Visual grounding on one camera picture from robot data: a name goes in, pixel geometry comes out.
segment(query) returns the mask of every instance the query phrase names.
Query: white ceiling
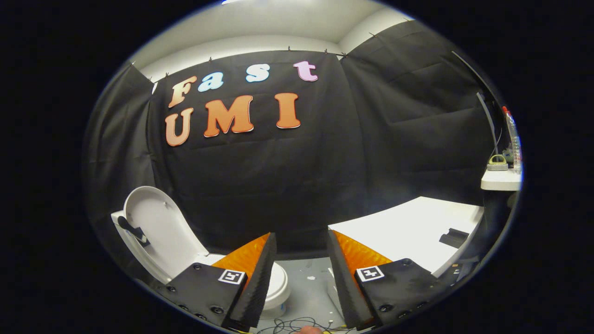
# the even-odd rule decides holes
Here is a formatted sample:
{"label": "white ceiling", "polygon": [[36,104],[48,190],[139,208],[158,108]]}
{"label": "white ceiling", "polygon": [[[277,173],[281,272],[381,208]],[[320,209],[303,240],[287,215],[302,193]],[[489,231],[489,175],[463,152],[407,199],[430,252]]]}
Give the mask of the white ceiling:
{"label": "white ceiling", "polygon": [[287,35],[339,43],[359,22],[385,8],[370,0],[241,0],[213,5],[166,30],[130,59],[141,68],[195,45],[249,35]]}

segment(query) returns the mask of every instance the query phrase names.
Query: white toilet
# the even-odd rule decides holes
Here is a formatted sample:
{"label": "white toilet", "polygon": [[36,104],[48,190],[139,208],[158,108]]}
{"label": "white toilet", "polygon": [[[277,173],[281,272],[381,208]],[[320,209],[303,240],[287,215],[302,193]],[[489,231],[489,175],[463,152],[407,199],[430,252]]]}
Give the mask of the white toilet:
{"label": "white toilet", "polygon": [[[224,257],[206,250],[175,202],[157,188],[136,188],[126,198],[124,209],[111,216],[115,228],[136,259],[163,284],[169,283],[192,263],[211,265]],[[150,245],[143,247],[132,233],[121,228],[119,216],[126,218],[132,227],[140,227]],[[282,315],[289,294],[287,273],[274,263],[262,319]]]}

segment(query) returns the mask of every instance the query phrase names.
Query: plastic bottle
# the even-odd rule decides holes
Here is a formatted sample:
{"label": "plastic bottle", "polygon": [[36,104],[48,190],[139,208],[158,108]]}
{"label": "plastic bottle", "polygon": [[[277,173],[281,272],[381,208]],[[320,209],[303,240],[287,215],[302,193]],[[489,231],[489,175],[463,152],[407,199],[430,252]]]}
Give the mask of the plastic bottle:
{"label": "plastic bottle", "polygon": [[511,113],[507,108],[503,107],[503,113],[505,114],[505,120],[507,121],[507,130],[510,133],[511,137],[511,148],[514,152],[514,173],[521,174],[522,173],[522,147],[520,145],[520,137],[518,136],[518,132],[516,130],[516,122],[511,117]]}

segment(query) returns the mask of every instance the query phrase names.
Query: finger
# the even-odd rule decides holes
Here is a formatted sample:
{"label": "finger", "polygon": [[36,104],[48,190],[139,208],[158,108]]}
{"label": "finger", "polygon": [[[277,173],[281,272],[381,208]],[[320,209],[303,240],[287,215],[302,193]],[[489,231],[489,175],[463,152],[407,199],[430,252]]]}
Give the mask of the finger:
{"label": "finger", "polygon": [[312,326],[304,326],[300,331],[299,334],[322,334],[322,330],[317,327]]}

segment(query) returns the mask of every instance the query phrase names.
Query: white wall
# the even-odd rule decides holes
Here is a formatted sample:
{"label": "white wall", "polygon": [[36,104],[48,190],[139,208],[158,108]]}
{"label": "white wall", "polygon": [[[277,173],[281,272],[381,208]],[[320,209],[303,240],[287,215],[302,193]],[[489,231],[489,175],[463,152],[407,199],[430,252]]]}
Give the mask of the white wall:
{"label": "white wall", "polygon": [[323,52],[328,49],[328,52],[331,53],[348,53],[369,39],[371,37],[369,33],[379,33],[393,25],[406,22],[407,19],[414,20],[410,16],[391,8],[379,10],[363,19],[338,44],[319,39],[282,35],[241,36],[220,39],[172,53],[141,68],[140,72],[150,78],[152,82],[156,82],[165,77],[165,73],[175,73],[184,68],[207,62],[210,57],[218,59],[258,51],[283,51],[288,46],[291,47],[291,50],[296,51]]}
{"label": "white wall", "polygon": [[414,18],[391,8],[379,10],[357,24],[342,38],[338,45],[342,52],[349,53],[352,49],[371,38],[369,33],[377,34],[391,26],[406,22],[407,19],[414,20]]}
{"label": "white wall", "polygon": [[207,42],[175,52],[140,69],[140,72],[155,82],[165,77],[165,73],[175,73],[207,62],[210,57],[217,59],[249,52],[286,50],[288,46],[291,50],[323,52],[328,49],[331,53],[341,53],[337,44],[324,40],[279,35],[242,36]]}

